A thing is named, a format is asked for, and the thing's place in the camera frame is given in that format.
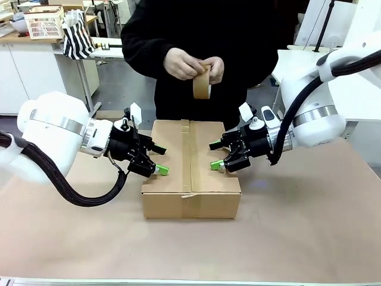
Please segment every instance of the tape roll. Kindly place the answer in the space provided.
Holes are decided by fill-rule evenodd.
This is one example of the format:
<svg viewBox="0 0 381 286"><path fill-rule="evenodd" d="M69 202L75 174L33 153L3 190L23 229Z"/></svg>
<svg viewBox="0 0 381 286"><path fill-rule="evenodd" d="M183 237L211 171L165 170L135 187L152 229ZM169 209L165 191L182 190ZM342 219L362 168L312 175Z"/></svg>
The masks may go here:
<svg viewBox="0 0 381 286"><path fill-rule="evenodd" d="M197 100L208 100L210 98L209 73L210 66L205 66L205 73L193 79L193 97Z"/></svg>

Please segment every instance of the black sweater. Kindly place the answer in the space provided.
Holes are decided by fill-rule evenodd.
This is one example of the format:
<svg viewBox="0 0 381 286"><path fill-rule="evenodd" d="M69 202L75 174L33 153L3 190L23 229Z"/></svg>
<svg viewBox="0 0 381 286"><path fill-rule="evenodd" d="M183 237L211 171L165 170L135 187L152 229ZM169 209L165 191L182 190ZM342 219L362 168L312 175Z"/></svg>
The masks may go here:
<svg viewBox="0 0 381 286"><path fill-rule="evenodd" d="M121 33L124 59L157 79L158 119L239 122L246 90L261 83L277 62L271 1L141 0ZM210 100L194 100L192 81L170 76L163 61L170 48L206 59L220 57L225 72Z"/></svg>

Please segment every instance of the packing tape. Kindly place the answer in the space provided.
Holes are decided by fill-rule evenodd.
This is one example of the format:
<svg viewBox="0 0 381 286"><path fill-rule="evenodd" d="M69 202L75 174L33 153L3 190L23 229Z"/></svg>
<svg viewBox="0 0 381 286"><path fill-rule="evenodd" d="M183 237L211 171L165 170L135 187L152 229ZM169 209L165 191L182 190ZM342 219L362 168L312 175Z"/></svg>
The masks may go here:
<svg viewBox="0 0 381 286"><path fill-rule="evenodd" d="M189 124L190 146L190 178L192 180L192 192L200 192L200 170L198 164L197 134L194 124Z"/></svg>
<svg viewBox="0 0 381 286"><path fill-rule="evenodd" d="M204 66L204 68L206 72L193 79L193 97L197 100L208 100L210 98L210 66Z"/></svg>
<svg viewBox="0 0 381 286"><path fill-rule="evenodd" d="M182 217L198 217L201 210L202 196L193 192L200 190L200 174L198 170L198 153L195 130L192 130L192 122L182 120L182 144L183 144L183 192Z"/></svg>
<svg viewBox="0 0 381 286"><path fill-rule="evenodd" d="M189 194L182 196L182 217L200 217L201 194Z"/></svg>
<svg viewBox="0 0 381 286"><path fill-rule="evenodd" d="M189 144L189 121L181 120L183 144L183 192L192 192L191 145Z"/></svg>

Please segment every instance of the hand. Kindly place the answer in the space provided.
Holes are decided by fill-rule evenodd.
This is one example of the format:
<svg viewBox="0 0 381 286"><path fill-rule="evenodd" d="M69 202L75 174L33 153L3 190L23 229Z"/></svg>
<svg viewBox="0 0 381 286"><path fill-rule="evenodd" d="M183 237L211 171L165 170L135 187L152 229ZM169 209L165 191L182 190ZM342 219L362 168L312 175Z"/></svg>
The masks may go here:
<svg viewBox="0 0 381 286"><path fill-rule="evenodd" d="M172 48L164 59L164 68L170 75L180 80L193 79L205 69L196 58L191 57L182 49Z"/></svg>
<svg viewBox="0 0 381 286"><path fill-rule="evenodd" d="M211 57L201 61L200 63L205 66L211 66L209 74L209 83L211 85L215 85L216 83L220 83L222 81L222 77L225 71L225 65L222 58Z"/></svg>

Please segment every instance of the white cabinet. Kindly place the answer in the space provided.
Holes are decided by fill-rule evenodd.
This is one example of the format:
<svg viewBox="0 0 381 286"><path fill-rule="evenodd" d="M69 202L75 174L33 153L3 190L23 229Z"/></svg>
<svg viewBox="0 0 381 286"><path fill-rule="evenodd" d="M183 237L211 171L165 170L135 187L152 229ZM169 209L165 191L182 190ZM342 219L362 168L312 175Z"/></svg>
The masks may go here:
<svg viewBox="0 0 381 286"><path fill-rule="evenodd" d="M27 100L60 91L86 103L77 63L55 54L50 43L0 44L0 115L16 115ZM95 61L85 61L93 94L99 87Z"/></svg>
<svg viewBox="0 0 381 286"><path fill-rule="evenodd" d="M31 100L47 92L66 92L51 45L9 43L8 46Z"/></svg>
<svg viewBox="0 0 381 286"><path fill-rule="evenodd" d="M7 44L0 45L0 114L17 114L27 93Z"/></svg>

